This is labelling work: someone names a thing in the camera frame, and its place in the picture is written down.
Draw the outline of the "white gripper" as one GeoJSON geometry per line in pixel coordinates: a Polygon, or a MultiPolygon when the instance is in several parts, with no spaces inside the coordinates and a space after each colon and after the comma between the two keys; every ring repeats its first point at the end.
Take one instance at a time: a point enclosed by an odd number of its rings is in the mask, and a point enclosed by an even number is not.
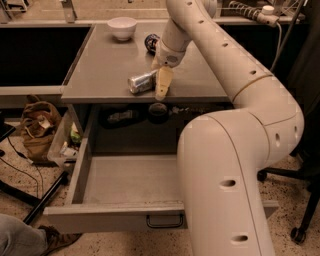
{"type": "Polygon", "coordinates": [[[155,98],[162,101],[173,80],[173,70],[185,56],[186,47],[180,40],[166,41],[160,39],[156,45],[156,54],[151,63],[151,69],[160,69],[156,73],[155,98]]]}

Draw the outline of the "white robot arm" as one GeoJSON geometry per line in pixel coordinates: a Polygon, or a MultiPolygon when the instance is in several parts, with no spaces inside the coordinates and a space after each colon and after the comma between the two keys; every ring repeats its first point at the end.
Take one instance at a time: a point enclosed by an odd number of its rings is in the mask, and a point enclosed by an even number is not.
{"type": "Polygon", "coordinates": [[[281,82],[219,25],[202,0],[166,0],[155,66],[180,64],[194,43],[233,107],[190,121],[177,150],[194,256],[275,256],[258,171],[299,143],[303,113],[281,82]]]}

